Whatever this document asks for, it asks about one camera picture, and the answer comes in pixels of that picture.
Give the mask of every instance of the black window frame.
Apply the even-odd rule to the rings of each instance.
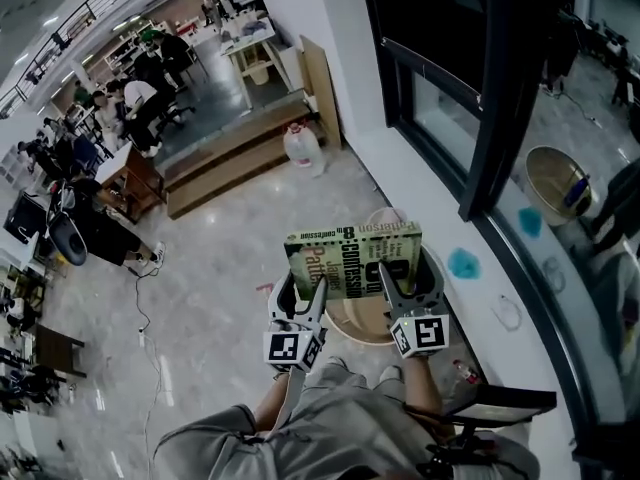
[[[500,261],[540,333],[571,417],[583,478],[615,469],[596,416],[586,368],[553,292],[496,203],[524,140],[542,77],[553,0],[487,0],[487,41],[482,93],[381,31],[376,0],[365,0],[374,37],[386,124],[396,128],[456,198]],[[480,119],[471,167],[462,169],[441,143],[413,121],[413,76],[445,91]]]

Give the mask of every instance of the glass pane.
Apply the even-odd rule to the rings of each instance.
[[[413,74],[413,119],[469,171],[480,121],[416,73]]]
[[[603,422],[640,416],[640,40],[620,36],[620,12],[606,28],[558,12],[497,205],[555,294]]]
[[[486,0],[375,1],[383,36],[482,91]]]

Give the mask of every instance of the wooden platform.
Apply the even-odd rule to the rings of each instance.
[[[178,219],[227,190],[287,161],[286,126],[310,114],[301,101],[247,121],[167,169],[169,217]]]
[[[299,121],[309,113],[309,108],[302,101],[294,101],[242,123],[208,147],[194,151],[169,167],[165,172],[165,190],[177,190],[216,165],[248,151],[275,134],[282,137],[282,131],[289,123]]]

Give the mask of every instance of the white shirt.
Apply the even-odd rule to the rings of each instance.
[[[21,298],[13,299],[13,304],[9,305],[8,309],[11,316],[17,320],[22,320],[24,317],[24,300]]]
[[[116,102],[113,101],[113,99],[107,100],[107,106],[105,108],[98,108],[95,116],[103,131],[110,131],[116,135],[122,133],[123,124],[122,121],[118,119]]]
[[[127,107],[133,108],[140,98],[142,98],[143,103],[146,103],[155,96],[157,92],[158,91],[147,82],[134,80],[133,82],[129,82],[124,88],[124,102]]]

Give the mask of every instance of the railing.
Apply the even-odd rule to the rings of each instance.
[[[86,0],[69,16],[40,48],[22,76],[0,97],[0,119],[11,116],[33,93],[45,73],[69,45],[120,0]]]

